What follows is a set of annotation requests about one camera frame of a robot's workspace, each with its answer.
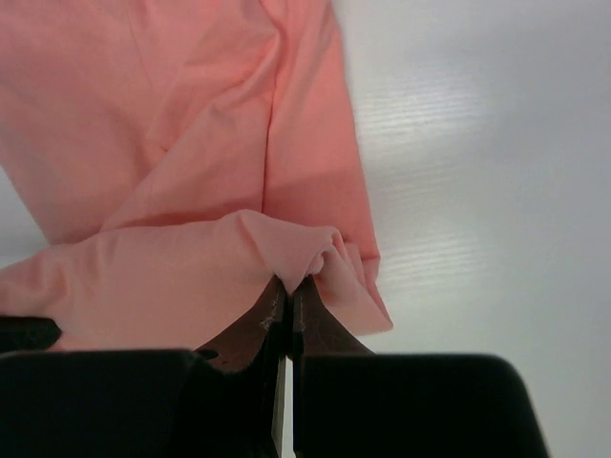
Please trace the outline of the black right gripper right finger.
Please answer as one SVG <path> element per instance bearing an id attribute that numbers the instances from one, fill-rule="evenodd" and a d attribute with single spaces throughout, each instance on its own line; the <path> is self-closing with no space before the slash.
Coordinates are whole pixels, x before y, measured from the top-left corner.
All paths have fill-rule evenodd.
<path id="1" fill-rule="evenodd" d="M 306 277 L 291 299 L 292 330 L 290 359 L 293 363 L 293 450 L 305 457 L 306 380 L 308 356 L 363 356 L 373 352 L 353 336 L 326 308 L 312 276 Z"/>

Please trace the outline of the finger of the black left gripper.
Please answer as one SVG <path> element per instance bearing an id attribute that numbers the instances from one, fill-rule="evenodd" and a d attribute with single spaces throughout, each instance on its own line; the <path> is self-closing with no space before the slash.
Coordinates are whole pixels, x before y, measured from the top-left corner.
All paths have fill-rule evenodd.
<path id="1" fill-rule="evenodd" d="M 48 350 L 57 343 L 62 331 L 54 320 L 36 317 L 2 316 L 0 352 Z"/>

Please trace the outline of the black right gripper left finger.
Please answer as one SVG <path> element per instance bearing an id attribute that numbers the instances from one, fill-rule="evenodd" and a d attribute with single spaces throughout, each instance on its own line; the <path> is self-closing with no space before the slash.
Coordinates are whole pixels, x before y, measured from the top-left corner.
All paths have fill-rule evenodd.
<path id="1" fill-rule="evenodd" d="M 194 355 L 176 413 L 178 457 L 279 457 L 286 291 L 272 278 L 255 304 Z"/>

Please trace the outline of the pink t shirt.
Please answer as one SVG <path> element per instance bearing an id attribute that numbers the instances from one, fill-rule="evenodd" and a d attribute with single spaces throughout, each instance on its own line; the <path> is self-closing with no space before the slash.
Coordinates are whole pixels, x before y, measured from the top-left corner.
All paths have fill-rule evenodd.
<path id="1" fill-rule="evenodd" d="M 48 241 L 1 311 L 62 349 L 198 347 L 272 278 L 392 327 L 328 1 L 5 1 L 1 164 Z"/>

